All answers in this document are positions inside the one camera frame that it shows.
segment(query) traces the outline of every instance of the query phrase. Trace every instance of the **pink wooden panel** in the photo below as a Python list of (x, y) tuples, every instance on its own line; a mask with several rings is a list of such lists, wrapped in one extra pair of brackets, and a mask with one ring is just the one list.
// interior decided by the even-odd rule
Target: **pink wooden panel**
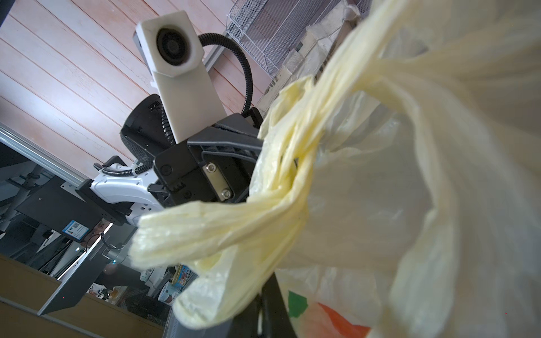
[(3, 72), (0, 72), (0, 96), (100, 161), (119, 155), (116, 149)]
[[(269, 74), (267, 74), (263, 68), (261, 68), (258, 63), (247, 53), (246, 58), (248, 59), (248, 62), (250, 63), (250, 68), (252, 70), (252, 78), (254, 81), (254, 87), (259, 89), (260, 92), (265, 92), (267, 90), (267, 87), (271, 83), (271, 77)], [(229, 50), (225, 50), (223, 52), (223, 56), (226, 57), (228, 60), (231, 61), (233, 66), (237, 67), (240, 71), (242, 71), (242, 67), (237, 60), (236, 56)]]
[(131, 108), (134, 108), (148, 93), (155, 92), (155, 89), (150, 85), (152, 76), (145, 64), (73, 2), (70, 0), (39, 0), (39, 2), (145, 91), (143, 95), (134, 94), (137, 97), (135, 102), (127, 102)]
[(226, 26), (209, 10), (201, 0), (171, 0), (179, 10), (184, 10), (192, 24), (202, 33), (222, 33)]
[(143, 0), (111, 0), (111, 2), (126, 14), (134, 24), (158, 16), (158, 13)]
[[(228, 58), (219, 58), (214, 65), (214, 69), (216, 69), (223, 77), (225, 77), (227, 81), (235, 87), (236, 90), (242, 93), (243, 96), (246, 94), (246, 79), (244, 77), (244, 72), (235, 67), (233, 65), (233, 62), (231, 62)], [(255, 104), (259, 101), (263, 94), (256, 86), (253, 86), (253, 90), (254, 93), (252, 97), (252, 103)]]
[(88, 177), (95, 177), (98, 160), (35, 118), (0, 97), (0, 123)]
[(233, 7), (233, 0), (201, 0), (203, 4), (220, 20), (226, 24), (227, 14)]
[(131, 109), (43, 40), (8, 16), (0, 38), (88, 102), (123, 124)]
[(223, 106), (224, 110), (226, 111), (227, 115), (233, 114), (233, 111), (231, 111), (231, 109), (229, 109), (225, 104), (222, 103), (222, 106)]
[(17, 0), (10, 15), (129, 107), (147, 94), (36, 1)]
[(144, 0), (158, 15), (165, 15), (178, 11), (169, 0)]
[(47, 74), (4, 41), (0, 41), (0, 60), (9, 60), (9, 62), (0, 62), (0, 71), (78, 124), (84, 126), (85, 129), (105, 141), (105, 143), (108, 143), (128, 158), (133, 158), (118, 136), (120, 132), (119, 124)]
[(236, 90), (216, 69), (211, 69), (208, 72), (214, 88), (222, 103), (226, 105), (232, 112), (241, 112), (244, 105), (244, 96)]
[(71, 1), (142, 62), (143, 58), (132, 40), (135, 24), (115, 4), (109, 0)]

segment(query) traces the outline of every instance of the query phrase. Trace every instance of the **metal bolt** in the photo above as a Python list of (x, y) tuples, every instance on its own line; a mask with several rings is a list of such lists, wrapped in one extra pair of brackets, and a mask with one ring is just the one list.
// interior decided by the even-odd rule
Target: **metal bolt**
[(160, 172), (161, 172), (162, 175), (164, 175), (164, 176), (169, 176), (169, 175), (171, 175), (171, 173), (173, 172), (173, 169), (171, 168), (170, 165), (164, 164), (164, 165), (162, 165), (162, 167), (160, 168)]
[(209, 164), (207, 164), (207, 167), (206, 167), (205, 169), (207, 169), (207, 171), (208, 171), (209, 173), (213, 173), (213, 172), (216, 171), (216, 164), (214, 164), (214, 163), (209, 163)]
[(229, 189), (224, 189), (222, 190), (222, 196), (223, 198), (225, 198), (226, 200), (230, 199), (231, 198), (231, 190)]

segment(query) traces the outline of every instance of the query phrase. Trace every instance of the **black metal bracket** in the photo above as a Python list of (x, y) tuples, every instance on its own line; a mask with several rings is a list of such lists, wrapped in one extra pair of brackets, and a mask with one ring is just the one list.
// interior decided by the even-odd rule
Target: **black metal bracket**
[(263, 123), (263, 117), (256, 107), (251, 107), (249, 110), (242, 113), (242, 117), (251, 117), (254, 122), (254, 127), (260, 128)]
[(258, 130), (240, 114), (218, 121), (155, 157), (154, 171), (163, 186), (151, 186), (149, 191), (164, 207), (189, 201), (218, 201), (219, 196), (203, 173), (212, 162), (232, 192), (225, 202), (244, 201), (263, 145), (257, 134)]
[[(261, 336), (258, 336), (259, 312), (262, 313)], [(296, 338), (275, 274), (263, 285), (261, 296), (256, 296), (233, 318), (227, 338), (233, 337)]]
[(92, 208), (96, 211), (99, 211), (101, 216), (118, 225), (121, 226), (126, 222), (126, 216), (131, 213), (132, 202), (120, 202), (115, 204), (110, 204), (99, 198), (91, 189), (92, 180), (87, 179), (79, 185), (75, 191), (79, 194), (81, 198), (84, 199)]
[(106, 167), (110, 167), (111, 165), (115, 164), (115, 163), (118, 163), (120, 165), (123, 165), (125, 167), (127, 167), (128, 165), (120, 158), (120, 156), (112, 156), (110, 159), (108, 159), (104, 164), (103, 164), (103, 167), (106, 168)]

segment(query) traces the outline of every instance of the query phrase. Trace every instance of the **plastic bag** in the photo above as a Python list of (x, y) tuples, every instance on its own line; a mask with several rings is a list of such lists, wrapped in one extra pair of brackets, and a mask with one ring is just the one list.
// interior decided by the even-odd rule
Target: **plastic bag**
[(173, 305), (192, 328), (278, 268), (369, 337), (537, 336), (540, 7), (374, 4), (317, 85), (273, 103), (248, 201), (145, 217), (134, 263), (201, 276)]
[(364, 338), (370, 328), (353, 325), (332, 308), (289, 292), (289, 318), (298, 337)]

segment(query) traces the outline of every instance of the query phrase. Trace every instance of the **wire mesh basket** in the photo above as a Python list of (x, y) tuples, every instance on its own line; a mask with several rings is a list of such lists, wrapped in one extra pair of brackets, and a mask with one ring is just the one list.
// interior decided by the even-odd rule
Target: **wire mesh basket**
[[(348, 0), (364, 18), (372, 0)], [(323, 19), (340, 0), (237, 0), (227, 32), (274, 77), (307, 26)]]

